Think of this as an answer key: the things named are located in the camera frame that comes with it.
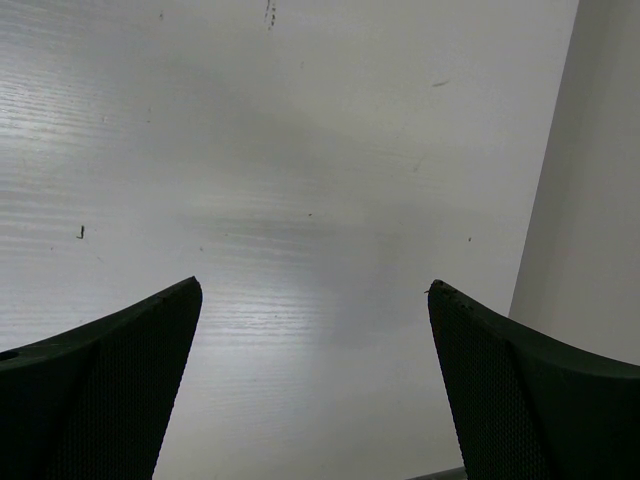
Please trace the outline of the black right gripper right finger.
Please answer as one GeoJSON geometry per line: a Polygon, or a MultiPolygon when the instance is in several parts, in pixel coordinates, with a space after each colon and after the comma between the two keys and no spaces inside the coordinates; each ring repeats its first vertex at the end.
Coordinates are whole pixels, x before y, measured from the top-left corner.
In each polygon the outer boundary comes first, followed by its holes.
{"type": "Polygon", "coordinates": [[[638,366],[555,340],[441,280],[427,299],[468,478],[638,478],[638,366]]]}

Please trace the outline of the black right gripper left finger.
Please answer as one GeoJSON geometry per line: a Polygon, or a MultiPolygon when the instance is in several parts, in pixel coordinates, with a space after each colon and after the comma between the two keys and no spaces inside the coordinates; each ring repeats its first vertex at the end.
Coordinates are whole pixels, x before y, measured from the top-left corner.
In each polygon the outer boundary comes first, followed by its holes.
{"type": "Polygon", "coordinates": [[[201,305],[187,278],[2,352],[2,478],[152,478],[201,305]]]}

